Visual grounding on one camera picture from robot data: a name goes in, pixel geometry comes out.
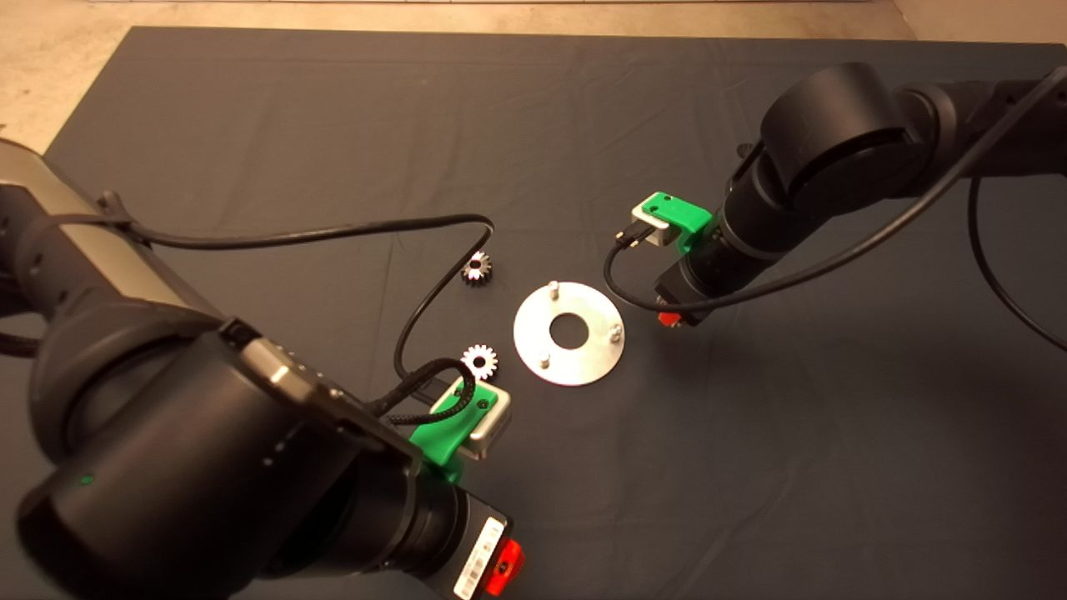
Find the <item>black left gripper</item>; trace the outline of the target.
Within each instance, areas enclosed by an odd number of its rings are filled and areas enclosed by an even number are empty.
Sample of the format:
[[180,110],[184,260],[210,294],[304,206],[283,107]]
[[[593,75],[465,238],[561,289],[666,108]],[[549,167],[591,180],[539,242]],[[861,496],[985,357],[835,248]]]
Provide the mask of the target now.
[[510,516],[461,487],[420,483],[393,565],[442,599],[499,597],[525,563],[512,528]]

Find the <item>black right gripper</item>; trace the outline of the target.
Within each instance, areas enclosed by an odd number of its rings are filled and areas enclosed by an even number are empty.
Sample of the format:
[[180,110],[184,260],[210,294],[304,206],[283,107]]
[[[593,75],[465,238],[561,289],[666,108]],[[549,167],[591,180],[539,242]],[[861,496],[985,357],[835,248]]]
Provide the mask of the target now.
[[[662,305],[682,305],[722,298],[746,285],[746,254],[730,242],[702,242],[657,277],[655,293]],[[657,320],[668,329],[687,323],[681,312],[659,312]]]

